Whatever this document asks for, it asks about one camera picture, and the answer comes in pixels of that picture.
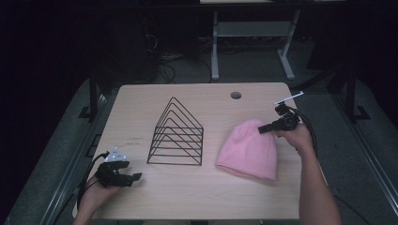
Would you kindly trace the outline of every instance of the wire file organizer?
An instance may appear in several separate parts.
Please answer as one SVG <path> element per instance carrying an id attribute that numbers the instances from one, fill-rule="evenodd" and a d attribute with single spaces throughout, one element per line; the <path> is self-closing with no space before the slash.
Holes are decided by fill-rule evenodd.
<path id="1" fill-rule="evenodd" d="M 155 126 L 146 163 L 202 166 L 204 129 L 175 98 Z"/>

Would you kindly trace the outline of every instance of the hand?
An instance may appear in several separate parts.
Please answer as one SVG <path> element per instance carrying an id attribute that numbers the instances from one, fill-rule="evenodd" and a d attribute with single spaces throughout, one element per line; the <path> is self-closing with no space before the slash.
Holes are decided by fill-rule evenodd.
<path id="1" fill-rule="evenodd" d="M 73 224 L 89 224 L 95 212 L 121 189 L 121 187 L 103 187 L 95 175 L 87 181 L 85 188 Z"/>
<path id="2" fill-rule="evenodd" d="M 298 150 L 298 154 L 303 156 L 314 151 L 313 139 L 310 131 L 303 124 L 298 124 L 295 130 L 272 130 L 273 135 L 286 138 L 287 142 Z"/>

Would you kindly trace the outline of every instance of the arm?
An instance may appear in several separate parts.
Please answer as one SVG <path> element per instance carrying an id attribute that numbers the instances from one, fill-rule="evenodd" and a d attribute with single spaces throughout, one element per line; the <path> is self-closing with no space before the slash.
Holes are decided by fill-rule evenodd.
<path id="1" fill-rule="evenodd" d="M 301 157 L 299 218 L 301 224 L 342 224 L 336 202 L 324 180 L 309 130 L 302 124 L 293 131 L 272 131 L 285 137 Z"/>
<path id="2" fill-rule="evenodd" d="M 85 185 L 86 191 L 80 201 L 79 212 L 73 225 L 88 225 L 96 211 L 114 196 L 121 187 L 103 187 L 96 176 L 92 176 Z"/>

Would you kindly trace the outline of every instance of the wooden table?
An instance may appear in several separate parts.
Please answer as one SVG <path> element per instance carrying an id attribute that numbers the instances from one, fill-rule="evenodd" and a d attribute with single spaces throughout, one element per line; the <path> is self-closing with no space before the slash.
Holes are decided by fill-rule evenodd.
<path id="1" fill-rule="evenodd" d="M 240 99 L 231 98 L 239 92 Z M 273 102 L 291 96 L 284 83 L 126 85 L 120 88 L 96 156 L 114 147 L 127 155 L 124 174 L 143 173 L 95 215 L 109 219 L 291 219 L 299 218 L 300 158 L 276 138 L 276 181 L 242 178 L 216 168 L 223 143 L 248 119 L 279 118 Z M 146 164 L 153 133 L 171 97 L 204 128 L 202 166 Z M 293 100 L 287 105 L 296 107 Z M 98 160 L 93 174 L 102 160 Z"/>

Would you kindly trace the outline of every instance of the pink beanie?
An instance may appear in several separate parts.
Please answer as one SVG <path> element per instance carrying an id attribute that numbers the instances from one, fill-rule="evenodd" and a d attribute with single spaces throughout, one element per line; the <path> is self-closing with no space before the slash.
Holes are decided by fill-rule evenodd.
<path id="1" fill-rule="evenodd" d="M 276 179 L 277 153 L 273 135 L 260 134 L 264 123 L 247 120 L 234 127 L 217 158 L 216 166 L 230 173 Z"/>

